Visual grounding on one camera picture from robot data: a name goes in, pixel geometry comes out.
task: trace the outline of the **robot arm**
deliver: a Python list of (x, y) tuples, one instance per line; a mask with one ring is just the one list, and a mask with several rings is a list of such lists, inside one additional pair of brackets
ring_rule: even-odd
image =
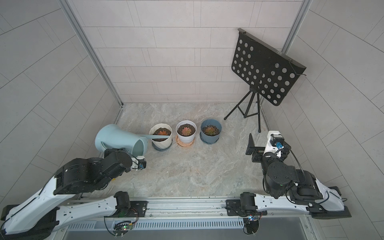
[(104, 159), (76, 158), (65, 164), (45, 186), (20, 205), (3, 209), (0, 229), (5, 239), (44, 239), (52, 231), (90, 217), (110, 216), (119, 209), (129, 209), (128, 193), (117, 192), (100, 201), (70, 207), (65, 200), (83, 192), (104, 189), (108, 183), (131, 169), (146, 167), (143, 156), (133, 157), (123, 149), (107, 149)]

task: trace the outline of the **white ribbed flower pot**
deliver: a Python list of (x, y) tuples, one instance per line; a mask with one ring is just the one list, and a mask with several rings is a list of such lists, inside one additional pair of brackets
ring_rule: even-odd
[[(192, 134), (191, 136), (188, 136), (188, 137), (184, 137), (184, 136), (180, 135), (180, 134), (177, 132), (177, 130), (179, 129), (179, 127), (180, 127), (181, 125), (184, 125), (184, 124), (191, 124), (191, 125), (196, 129), (195, 133)], [(177, 126), (176, 126), (176, 133), (177, 133), (177, 136), (179, 137), (180, 141), (182, 141), (182, 142), (185, 143), (185, 144), (191, 143), (191, 142), (193, 141), (193, 139), (195, 138), (195, 135), (196, 135), (196, 133), (197, 133), (197, 127), (196, 127), (196, 124), (195, 124), (194, 122), (192, 122), (192, 121), (188, 121), (188, 120), (181, 121), (181, 122), (179, 122), (179, 123), (177, 124)]]
[(153, 139), (152, 139), (152, 142), (153, 142), (153, 144), (156, 145), (156, 147), (158, 147), (160, 149), (166, 149), (172, 144), (172, 128), (168, 124), (159, 123), (159, 124), (156, 124), (155, 126), (153, 126), (151, 128), (151, 130), (149, 131), (149, 134), (150, 135), (154, 134), (155, 131), (158, 130), (159, 128), (168, 129), (171, 132), (170, 137), (167, 138), (166, 140), (162, 141), (162, 142), (156, 142), (156, 141), (153, 141)]

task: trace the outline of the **watering can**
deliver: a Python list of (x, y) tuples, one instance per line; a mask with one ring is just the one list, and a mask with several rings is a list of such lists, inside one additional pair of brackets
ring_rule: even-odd
[(169, 138), (162, 135), (139, 135), (121, 130), (116, 124), (109, 124), (97, 133), (96, 149), (104, 152), (107, 148), (125, 148), (134, 157), (147, 153), (148, 140)]

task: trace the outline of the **tripod stand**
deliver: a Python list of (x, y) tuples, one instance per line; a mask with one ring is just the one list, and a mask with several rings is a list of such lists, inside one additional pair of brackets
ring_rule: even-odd
[[(248, 103), (248, 106), (247, 106), (247, 109), (245, 110), (245, 113), (243, 113), (243, 110), (241, 110), (240, 108), (240, 104), (244, 101), (244, 99), (246, 99), (248, 97), (248, 95), (252, 93), (251, 95), (251, 99), (249, 100), (249, 103)], [(251, 115), (248, 115), (248, 112), (249, 112), (249, 109), (251, 108), (251, 105), (252, 105), (252, 102), (253, 102), (253, 99), (255, 98), (255, 94), (257, 94), (257, 113), (253, 113)], [(243, 99), (240, 100), (240, 102), (228, 113), (228, 115), (225, 116), (224, 120), (226, 120), (229, 115), (231, 115), (233, 113), (233, 111), (238, 108), (240, 110), (240, 112), (243, 114), (244, 118), (247, 118), (247, 117), (250, 117), (250, 116), (254, 116), (254, 115), (258, 115), (258, 120), (259, 120), (259, 132), (261, 132), (261, 128), (260, 128), (260, 95), (259, 93), (253, 89), (251, 86), (249, 87), (249, 92), (243, 97)]]

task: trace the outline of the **marble floor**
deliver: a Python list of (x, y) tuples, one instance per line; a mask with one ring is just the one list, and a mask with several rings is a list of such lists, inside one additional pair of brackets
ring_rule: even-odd
[(263, 117), (257, 131), (257, 116), (244, 119), (235, 110), (226, 121), (224, 116), (234, 103), (133, 103), (124, 107), (118, 125), (126, 131), (148, 134), (151, 127), (166, 123), (173, 129), (182, 120), (191, 120), (200, 130), (200, 124), (213, 118), (222, 124), (217, 143), (204, 144), (198, 133), (194, 144), (181, 148), (175, 141), (164, 152), (158, 152), (149, 142), (145, 155), (147, 168), (123, 173), (101, 191), (89, 197), (108, 197), (117, 191), (127, 191), (131, 197), (194, 197), (239, 196), (243, 192), (263, 193), (262, 170), (245, 155), (249, 133), (256, 146), (265, 146), (268, 132)]

